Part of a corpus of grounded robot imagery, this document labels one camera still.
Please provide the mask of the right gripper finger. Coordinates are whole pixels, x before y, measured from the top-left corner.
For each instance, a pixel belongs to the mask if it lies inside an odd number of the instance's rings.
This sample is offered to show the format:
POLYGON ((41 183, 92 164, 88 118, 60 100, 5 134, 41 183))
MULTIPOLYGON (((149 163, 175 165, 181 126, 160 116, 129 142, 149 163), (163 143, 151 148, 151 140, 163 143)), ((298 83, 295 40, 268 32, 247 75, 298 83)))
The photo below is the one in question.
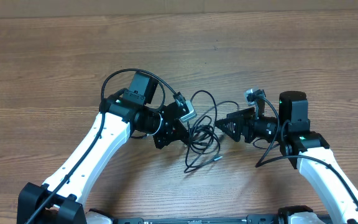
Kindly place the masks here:
POLYGON ((244 127, 244 119, 241 117, 224 118, 215 121, 215 127, 220 129, 223 133, 229 136, 233 141, 239 142, 242 136, 244 127))
POLYGON ((232 119, 253 119, 255 116, 255 108, 247 108, 226 115, 226 118, 232 119))

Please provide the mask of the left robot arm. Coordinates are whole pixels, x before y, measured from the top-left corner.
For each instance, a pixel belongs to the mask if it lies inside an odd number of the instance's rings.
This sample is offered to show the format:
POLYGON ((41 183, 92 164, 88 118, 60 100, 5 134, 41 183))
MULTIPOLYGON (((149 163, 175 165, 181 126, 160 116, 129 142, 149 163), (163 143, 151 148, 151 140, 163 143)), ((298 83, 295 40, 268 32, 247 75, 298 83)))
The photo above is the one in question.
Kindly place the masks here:
POLYGON ((114 223, 99 210, 85 211, 94 183, 117 150, 134 131, 152 136, 156 148, 188 142, 184 123, 196 117, 190 101, 173 92, 173 103, 149 108, 156 88, 171 86, 155 74, 132 69, 129 88, 101 96, 99 112, 88 134, 71 156, 42 185, 27 183, 17 204, 18 223, 114 223))

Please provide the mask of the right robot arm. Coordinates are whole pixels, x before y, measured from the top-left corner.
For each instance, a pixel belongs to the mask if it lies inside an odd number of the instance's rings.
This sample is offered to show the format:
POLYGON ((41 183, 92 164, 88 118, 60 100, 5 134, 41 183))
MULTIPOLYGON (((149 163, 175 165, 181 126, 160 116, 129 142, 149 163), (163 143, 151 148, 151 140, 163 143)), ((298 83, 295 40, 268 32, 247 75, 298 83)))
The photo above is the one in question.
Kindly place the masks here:
POLYGON ((328 142, 312 131, 308 100, 301 91, 284 91, 279 108, 267 117, 271 105, 263 90, 244 93, 248 108, 227 114, 215 125, 235 142, 264 139, 280 146, 278 160, 287 159, 308 181, 325 206, 333 223, 358 223, 358 190, 337 163, 328 142))

